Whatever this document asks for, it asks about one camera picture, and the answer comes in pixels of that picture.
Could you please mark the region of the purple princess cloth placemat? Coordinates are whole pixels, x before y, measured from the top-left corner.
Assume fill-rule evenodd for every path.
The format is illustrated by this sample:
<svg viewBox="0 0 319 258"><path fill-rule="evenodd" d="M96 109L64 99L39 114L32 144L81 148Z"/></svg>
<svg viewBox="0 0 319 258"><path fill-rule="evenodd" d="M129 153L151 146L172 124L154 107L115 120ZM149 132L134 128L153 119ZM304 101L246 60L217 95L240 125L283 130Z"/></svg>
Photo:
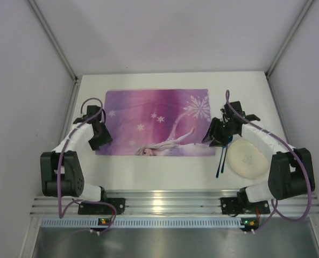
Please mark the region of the purple princess cloth placemat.
<svg viewBox="0 0 319 258"><path fill-rule="evenodd" d="M98 155L214 156L208 89L114 90L105 96L112 142Z"/></svg>

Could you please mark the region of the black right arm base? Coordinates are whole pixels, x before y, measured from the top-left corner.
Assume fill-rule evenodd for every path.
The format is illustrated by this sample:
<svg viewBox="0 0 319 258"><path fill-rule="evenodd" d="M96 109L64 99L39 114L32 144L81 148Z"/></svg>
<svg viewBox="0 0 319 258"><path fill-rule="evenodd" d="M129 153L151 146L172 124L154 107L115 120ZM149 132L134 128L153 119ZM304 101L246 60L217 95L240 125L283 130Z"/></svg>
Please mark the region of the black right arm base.
<svg viewBox="0 0 319 258"><path fill-rule="evenodd" d="M222 197L220 201L223 215L236 217L243 213L243 207L236 197Z"/></svg>

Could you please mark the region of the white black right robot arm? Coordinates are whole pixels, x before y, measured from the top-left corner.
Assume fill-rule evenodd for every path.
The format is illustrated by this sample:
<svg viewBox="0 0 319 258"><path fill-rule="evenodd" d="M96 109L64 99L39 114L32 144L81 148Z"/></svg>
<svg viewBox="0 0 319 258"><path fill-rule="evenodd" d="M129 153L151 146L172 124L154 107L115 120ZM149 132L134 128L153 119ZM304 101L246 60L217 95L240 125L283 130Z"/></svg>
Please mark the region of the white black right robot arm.
<svg viewBox="0 0 319 258"><path fill-rule="evenodd" d="M243 187L237 192L237 199L244 208L250 209L256 203L269 199L283 200L312 194L315 179L309 150L295 148L264 129L260 118L246 114L239 101L227 102L222 114L222 119L212 119L203 143L230 149L231 138L238 134L252 143L270 163L266 181Z"/></svg>

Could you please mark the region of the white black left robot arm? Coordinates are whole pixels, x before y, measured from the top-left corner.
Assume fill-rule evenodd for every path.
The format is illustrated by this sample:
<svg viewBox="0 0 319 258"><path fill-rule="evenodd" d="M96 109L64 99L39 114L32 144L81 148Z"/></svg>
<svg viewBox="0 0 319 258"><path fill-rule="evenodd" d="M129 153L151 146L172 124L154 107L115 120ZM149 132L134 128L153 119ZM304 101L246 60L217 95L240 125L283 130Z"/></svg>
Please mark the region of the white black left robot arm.
<svg viewBox="0 0 319 258"><path fill-rule="evenodd" d="M88 146L93 152L112 142L104 120L105 111L97 105L89 105L87 114L77 118L68 135L50 152L40 156L41 187L44 196L76 197L92 202L107 201L107 193L101 186L84 180L79 161L82 148Z"/></svg>

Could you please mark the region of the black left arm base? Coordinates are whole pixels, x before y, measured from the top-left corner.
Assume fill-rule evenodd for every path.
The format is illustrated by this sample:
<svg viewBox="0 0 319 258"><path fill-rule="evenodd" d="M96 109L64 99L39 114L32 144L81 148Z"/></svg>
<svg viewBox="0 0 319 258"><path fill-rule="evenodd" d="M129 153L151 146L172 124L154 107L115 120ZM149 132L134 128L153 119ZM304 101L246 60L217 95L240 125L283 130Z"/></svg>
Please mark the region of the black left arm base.
<svg viewBox="0 0 319 258"><path fill-rule="evenodd" d="M114 210L111 205L116 209L116 215L120 215L125 211L125 198L108 198L106 204L87 203L82 202L79 205L79 215L114 215Z"/></svg>

